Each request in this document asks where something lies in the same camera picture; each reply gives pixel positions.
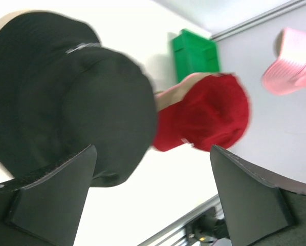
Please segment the black baseball cap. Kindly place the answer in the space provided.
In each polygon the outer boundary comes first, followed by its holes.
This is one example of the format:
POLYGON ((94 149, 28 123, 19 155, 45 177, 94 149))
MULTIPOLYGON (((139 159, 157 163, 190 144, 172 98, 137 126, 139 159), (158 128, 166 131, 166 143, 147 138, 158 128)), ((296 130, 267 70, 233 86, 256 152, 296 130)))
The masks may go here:
POLYGON ((18 11, 0 30, 0 163, 12 177, 93 145, 93 187, 127 181, 157 129, 149 79, 85 22, 18 11))

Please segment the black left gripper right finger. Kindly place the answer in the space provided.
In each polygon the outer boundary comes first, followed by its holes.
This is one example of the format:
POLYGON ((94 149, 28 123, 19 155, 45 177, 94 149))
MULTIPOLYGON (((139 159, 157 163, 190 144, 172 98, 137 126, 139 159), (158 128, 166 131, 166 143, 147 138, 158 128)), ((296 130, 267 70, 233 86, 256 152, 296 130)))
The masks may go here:
POLYGON ((306 245, 306 183, 220 146, 210 162, 232 245, 306 245))

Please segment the light pink baseball cap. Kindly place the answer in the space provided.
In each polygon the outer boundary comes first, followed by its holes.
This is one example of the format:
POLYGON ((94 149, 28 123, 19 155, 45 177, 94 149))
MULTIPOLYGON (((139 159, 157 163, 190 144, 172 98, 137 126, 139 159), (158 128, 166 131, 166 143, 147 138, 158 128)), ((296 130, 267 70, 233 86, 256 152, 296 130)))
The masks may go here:
POLYGON ((306 88, 306 33, 284 28, 274 42, 276 60, 264 72, 263 86, 285 95, 306 88))

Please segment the khaki sport baseball cap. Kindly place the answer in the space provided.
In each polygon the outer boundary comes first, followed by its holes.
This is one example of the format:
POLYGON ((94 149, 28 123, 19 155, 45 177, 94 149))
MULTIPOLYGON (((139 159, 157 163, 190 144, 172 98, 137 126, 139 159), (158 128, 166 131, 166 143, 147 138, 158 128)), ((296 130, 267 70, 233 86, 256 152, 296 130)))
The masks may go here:
POLYGON ((221 73, 192 73, 186 76, 180 83, 155 94, 157 111, 161 111, 183 99, 187 92, 199 81, 207 76, 221 76, 221 73))

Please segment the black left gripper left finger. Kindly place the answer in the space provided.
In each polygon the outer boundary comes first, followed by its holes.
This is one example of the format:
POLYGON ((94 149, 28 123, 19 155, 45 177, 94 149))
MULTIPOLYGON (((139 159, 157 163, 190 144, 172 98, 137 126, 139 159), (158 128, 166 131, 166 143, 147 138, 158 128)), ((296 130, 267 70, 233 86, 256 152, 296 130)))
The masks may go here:
POLYGON ((0 246, 73 245, 97 151, 0 183, 0 246))

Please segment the red baseball cap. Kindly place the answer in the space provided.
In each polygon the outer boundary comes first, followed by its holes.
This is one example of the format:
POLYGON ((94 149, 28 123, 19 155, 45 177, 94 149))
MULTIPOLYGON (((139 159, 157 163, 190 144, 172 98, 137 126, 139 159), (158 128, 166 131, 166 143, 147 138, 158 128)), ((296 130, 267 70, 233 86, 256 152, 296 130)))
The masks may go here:
POLYGON ((210 151, 213 145, 233 146, 244 134, 250 118, 249 99, 239 78, 230 73, 207 76, 183 99, 158 111, 153 146, 162 152, 183 144, 210 151))

